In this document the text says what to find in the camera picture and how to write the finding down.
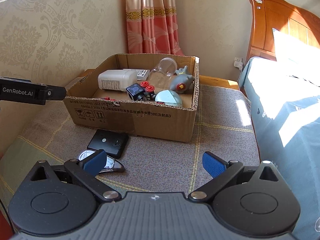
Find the curtain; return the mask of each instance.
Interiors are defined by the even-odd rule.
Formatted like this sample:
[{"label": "curtain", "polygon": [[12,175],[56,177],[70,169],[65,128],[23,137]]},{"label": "curtain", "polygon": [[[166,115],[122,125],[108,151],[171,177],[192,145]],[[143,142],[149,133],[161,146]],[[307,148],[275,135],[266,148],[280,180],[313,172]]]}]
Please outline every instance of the curtain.
[{"label": "curtain", "polygon": [[175,0],[126,0],[129,53],[183,55]]}]

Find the pillow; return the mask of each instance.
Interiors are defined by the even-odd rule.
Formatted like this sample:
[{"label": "pillow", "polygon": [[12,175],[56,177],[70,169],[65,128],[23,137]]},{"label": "pillow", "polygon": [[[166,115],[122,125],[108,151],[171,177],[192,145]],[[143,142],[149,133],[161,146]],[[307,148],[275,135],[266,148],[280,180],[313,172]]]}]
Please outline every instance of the pillow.
[{"label": "pillow", "polygon": [[320,49],[272,28],[276,59],[286,74],[320,86]]}]

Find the wooden headboard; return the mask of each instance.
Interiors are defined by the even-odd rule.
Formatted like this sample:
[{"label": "wooden headboard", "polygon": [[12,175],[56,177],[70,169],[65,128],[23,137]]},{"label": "wooden headboard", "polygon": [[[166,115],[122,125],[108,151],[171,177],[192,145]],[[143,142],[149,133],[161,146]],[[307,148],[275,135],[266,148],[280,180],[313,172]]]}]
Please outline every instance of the wooden headboard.
[{"label": "wooden headboard", "polygon": [[258,56],[276,60],[272,28],[320,48],[320,18],[285,0],[250,0],[252,27],[246,63]]}]

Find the wall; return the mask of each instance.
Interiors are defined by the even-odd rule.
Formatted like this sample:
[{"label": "wall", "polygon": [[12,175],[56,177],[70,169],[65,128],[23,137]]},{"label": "wall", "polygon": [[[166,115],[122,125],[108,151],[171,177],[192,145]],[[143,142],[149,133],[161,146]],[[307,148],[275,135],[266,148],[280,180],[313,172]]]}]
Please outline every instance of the wall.
[{"label": "wall", "polygon": [[[126,52],[124,0],[0,3],[0,76],[61,86]],[[0,157],[40,109],[0,101]]]},{"label": "wall", "polygon": [[[320,16],[320,0],[286,0]],[[234,57],[245,61],[251,32],[249,0],[176,0],[180,47],[200,58],[200,74],[237,80]]]}]

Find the light blue bed sheet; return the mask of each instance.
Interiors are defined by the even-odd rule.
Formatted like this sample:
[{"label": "light blue bed sheet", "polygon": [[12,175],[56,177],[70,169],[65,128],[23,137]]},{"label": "light blue bed sheet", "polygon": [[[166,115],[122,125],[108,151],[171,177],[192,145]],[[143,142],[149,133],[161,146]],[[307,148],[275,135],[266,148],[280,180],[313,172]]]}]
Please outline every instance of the light blue bed sheet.
[{"label": "light blue bed sheet", "polygon": [[251,101],[261,160],[278,167],[300,203],[293,234],[315,240],[320,236],[320,87],[290,75],[275,61],[253,57],[239,86]]}]

